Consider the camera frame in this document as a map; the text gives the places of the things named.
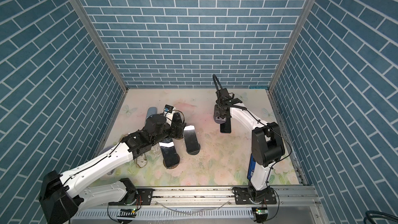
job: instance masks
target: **robotic arm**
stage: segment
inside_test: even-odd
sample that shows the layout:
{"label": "robotic arm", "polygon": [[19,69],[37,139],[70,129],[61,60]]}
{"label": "robotic arm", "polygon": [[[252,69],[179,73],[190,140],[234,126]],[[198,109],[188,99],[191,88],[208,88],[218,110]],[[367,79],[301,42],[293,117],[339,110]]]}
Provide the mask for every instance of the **robotic arm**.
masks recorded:
{"label": "robotic arm", "polygon": [[271,163],[281,160],[285,153],[285,146],[280,136],[277,123],[268,123],[247,110],[242,101],[222,88],[220,81],[213,74],[216,85],[216,105],[214,106],[214,120],[217,124],[223,124],[229,118],[237,119],[242,125],[251,131],[251,153],[256,161],[254,173],[249,182],[249,194],[254,202],[263,200],[267,188],[267,177]]}
{"label": "robotic arm", "polygon": [[123,137],[104,154],[62,174],[52,171],[45,175],[39,201],[47,222],[62,224],[77,211],[102,203],[132,203],[137,197],[137,189],[127,178],[110,185],[87,186],[112,169],[149,151],[163,139],[182,138],[186,123],[173,116],[173,107],[166,105],[163,114],[148,117],[142,130]]}

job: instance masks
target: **wall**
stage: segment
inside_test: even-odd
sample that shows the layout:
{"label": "wall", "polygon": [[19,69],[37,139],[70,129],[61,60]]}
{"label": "wall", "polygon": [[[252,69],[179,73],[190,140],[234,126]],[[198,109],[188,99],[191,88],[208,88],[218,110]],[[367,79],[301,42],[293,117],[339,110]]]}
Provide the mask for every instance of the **wall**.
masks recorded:
{"label": "wall", "polygon": [[46,223],[43,175],[92,158],[121,89],[67,0],[0,12],[0,223]]}
{"label": "wall", "polygon": [[305,0],[81,0],[129,87],[267,87]]}
{"label": "wall", "polygon": [[397,9],[316,0],[273,92],[331,222],[398,215]]}

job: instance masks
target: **table surface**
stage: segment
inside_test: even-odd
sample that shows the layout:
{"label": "table surface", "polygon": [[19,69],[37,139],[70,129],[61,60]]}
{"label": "table surface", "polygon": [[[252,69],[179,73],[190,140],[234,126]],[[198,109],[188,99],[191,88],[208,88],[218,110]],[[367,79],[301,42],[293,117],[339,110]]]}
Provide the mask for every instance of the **table surface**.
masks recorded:
{"label": "table surface", "polygon": [[[275,117],[264,89],[232,89],[246,107],[262,120],[274,122]],[[193,156],[186,152],[184,139],[174,140],[180,163],[174,169],[163,166],[159,145],[146,153],[147,164],[138,168],[134,160],[116,168],[112,175],[104,175],[92,186],[113,183],[128,177],[135,186],[189,185],[247,185],[251,153],[251,132],[236,119],[231,120],[232,132],[220,133],[213,120],[215,89],[131,89],[128,91],[105,147],[115,145],[122,136],[142,129],[149,107],[174,106],[184,113],[187,125],[194,125],[200,152]],[[291,160],[277,163],[271,172],[270,184],[298,184]]]}

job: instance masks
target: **brick wallpaper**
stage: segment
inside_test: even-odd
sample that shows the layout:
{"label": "brick wallpaper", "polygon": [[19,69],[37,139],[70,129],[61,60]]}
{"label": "brick wallpaper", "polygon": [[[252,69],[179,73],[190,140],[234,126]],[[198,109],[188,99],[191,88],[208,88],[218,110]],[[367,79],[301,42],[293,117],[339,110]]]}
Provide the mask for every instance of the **brick wallpaper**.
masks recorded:
{"label": "brick wallpaper", "polygon": [[44,174],[92,158],[121,89],[67,0],[0,0],[0,223],[46,223]]}
{"label": "brick wallpaper", "polygon": [[81,0],[129,87],[266,88],[305,0]]}
{"label": "brick wallpaper", "polygon": [[397,33],[398,0],[316,0],[273,92],[331,223],[398,215]]}

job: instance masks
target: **floral tabletop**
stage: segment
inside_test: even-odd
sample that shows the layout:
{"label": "floral tabletop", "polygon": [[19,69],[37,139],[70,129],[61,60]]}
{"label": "floral tabletop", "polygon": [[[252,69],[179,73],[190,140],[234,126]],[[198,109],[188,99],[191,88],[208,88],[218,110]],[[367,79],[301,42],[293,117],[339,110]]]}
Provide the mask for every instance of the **floral tabletop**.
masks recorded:
{"label": "floral tabletop", "polygon": [[[264,89],[230,91],[262,120],[275,121]],[[247,185],[251,132],[232,119],[231,134],[220,133],[220,126],[213,120],[215,100],[213,89],[129,90],[105,147],[115,145],[123,135],[141,129],[149,107],[157,107],[160,113],[167,104],[184,113],[187,125],[195,126],[201,150],[197,155],[189,155],[184,139],[174,140],[181,160],[176,168],[166,169],[157,144],[146,153],[146,157],[140,157],[141,161],[133,160],[117,167],[111,175],[102,176],[92,186],[105,185],[124,177],[130,178],[135,186]],[[269,181],[273,185],[299,183],[290,158],[275,165]]]}

